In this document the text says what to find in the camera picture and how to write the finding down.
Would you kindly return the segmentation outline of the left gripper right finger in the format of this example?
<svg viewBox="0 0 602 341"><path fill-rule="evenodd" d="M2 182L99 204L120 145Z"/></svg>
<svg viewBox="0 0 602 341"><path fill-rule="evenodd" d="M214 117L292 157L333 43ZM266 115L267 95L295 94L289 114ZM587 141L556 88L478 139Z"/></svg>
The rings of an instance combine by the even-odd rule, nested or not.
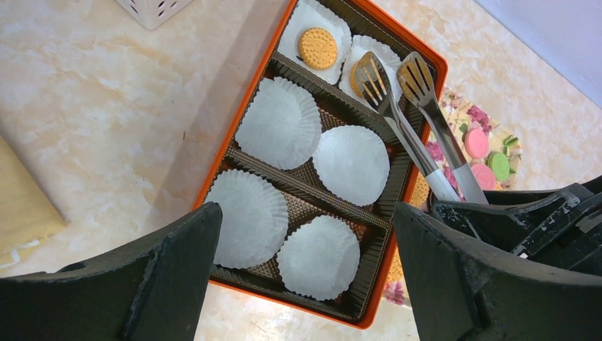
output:
<svg viewBox="0 0 602 341"><path fill-rule="evenodd" d="M509 254L399 202L394 227L421 340L600 340L601 278Z"/></svg>

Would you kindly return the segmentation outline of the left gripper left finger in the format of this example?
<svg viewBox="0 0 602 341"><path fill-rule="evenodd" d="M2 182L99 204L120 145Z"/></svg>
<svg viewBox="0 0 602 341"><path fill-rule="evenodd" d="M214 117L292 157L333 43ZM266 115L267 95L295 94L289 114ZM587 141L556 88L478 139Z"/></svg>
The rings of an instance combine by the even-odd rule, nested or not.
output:
<svg viewBox="0 0 602 341"><path fill-rule="evenodd" d="M55 273L1 280L2 340L193 340L222 211L208 202Z"/></svg>

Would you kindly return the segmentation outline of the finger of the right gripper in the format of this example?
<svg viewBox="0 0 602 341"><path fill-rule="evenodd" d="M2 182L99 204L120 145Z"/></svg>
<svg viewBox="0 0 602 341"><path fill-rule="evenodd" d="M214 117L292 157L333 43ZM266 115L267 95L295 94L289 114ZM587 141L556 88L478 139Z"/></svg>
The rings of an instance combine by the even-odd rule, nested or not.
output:
<svg viewBox="0 0 602 341"><path fill-rule="evenodd" d="M557 268L601 275L601 177L557 190L489 192L494 205L519 206L525 230L511 254Z"/></svg>
<svg viewBox="0 0 602 341"><path fill-rule="evenodd" d="M452 229L502 250L513 249L513 222L509 216L462 202L434 201L430 212Z"/></svg>

